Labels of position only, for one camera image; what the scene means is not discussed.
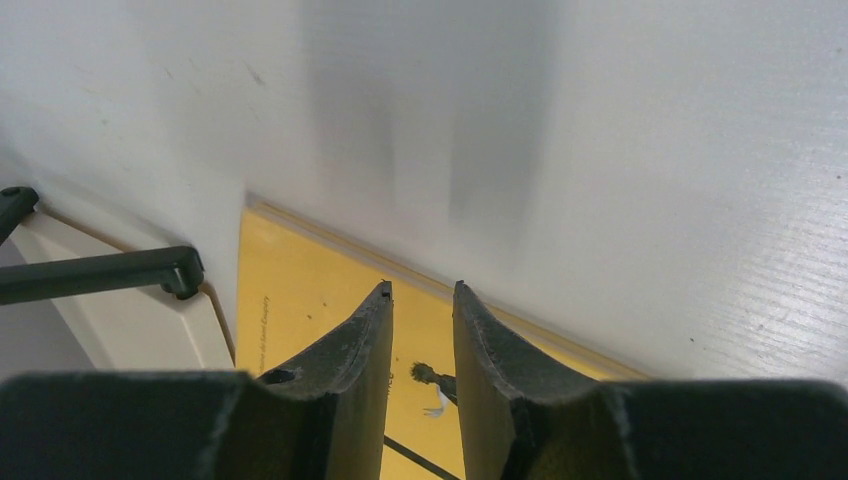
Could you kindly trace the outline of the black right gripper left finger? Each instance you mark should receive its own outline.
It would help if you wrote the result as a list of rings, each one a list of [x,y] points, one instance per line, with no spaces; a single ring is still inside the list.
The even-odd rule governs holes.
[[[376,479],[392,285],[283,364],[26,374],[1,386],[5,479]]]

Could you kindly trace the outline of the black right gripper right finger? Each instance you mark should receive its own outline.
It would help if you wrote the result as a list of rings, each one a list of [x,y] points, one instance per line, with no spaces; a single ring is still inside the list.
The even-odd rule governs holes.
[[[457,283],[453,337],[470,479],[843,479],[847,393],[813,380],[598,381]]]

